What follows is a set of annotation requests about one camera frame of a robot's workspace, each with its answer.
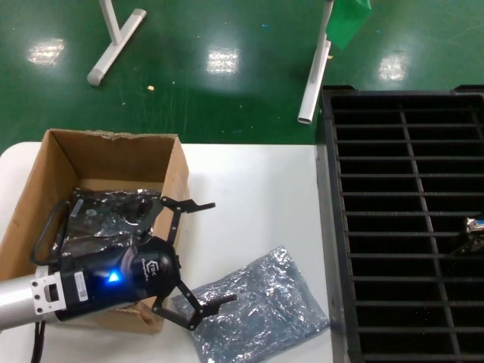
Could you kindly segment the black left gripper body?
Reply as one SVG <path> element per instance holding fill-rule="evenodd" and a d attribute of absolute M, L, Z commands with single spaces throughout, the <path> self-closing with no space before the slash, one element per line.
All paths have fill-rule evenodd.
<path fill-rule="evenodd" d="M 154 296 L 166 298 L 181 282 L 179 268 L 174 246 L 158 237 L 64 257 L 59 272 L 66 308 L 56 317 L 69 321 Z"/>

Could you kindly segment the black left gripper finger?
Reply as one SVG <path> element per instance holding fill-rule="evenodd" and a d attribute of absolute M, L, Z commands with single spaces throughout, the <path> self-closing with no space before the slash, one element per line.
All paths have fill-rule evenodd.
<path fill-rule="evenodd" d="M 192 199 L 177 201 L 173 200 L 172 198 L 162 196 L 160 199 L 156 199 L 153 202 L 149 213 L 138 225 L 138 236 L 141 238 L 140 243 L 145 243 L 149 238 L 152 237 L 152 235 L 149 234 L 149 228 L 154 227 L 156 218 L 164 209 L 169 209 L 173 213 L 166 242 L 174 245 L 176 235 L 178 233 L 178 226 L 183 213 L 196 213 L 215 207 L 215 203 L 198 205 Z"/>
<path fill-rule="evenodd" d="M 161 318 L 171 321 L 172 323 L 177 324 L 178 326 L 190 331 L 195 330 L 204 318 L 217 315 L 219 313 L 221 305 L 230 303 L 237 299 L 236 294 L 231 294 L 201 304 L 183 281 L 181 281 L 176 287 L 181 291 L 182 296 L 190 303 L 190 305 L 194 309 L 194 312 L 190 316 L 190 318 L 186 318 L 184 315 L 181 315 L 172 310 L 165 309 L 163 307 L 163 302 L 165 298 L 161 296 L 158 296 L 155 299 L 151 311 L 154 314 L 159 315 Z"/>

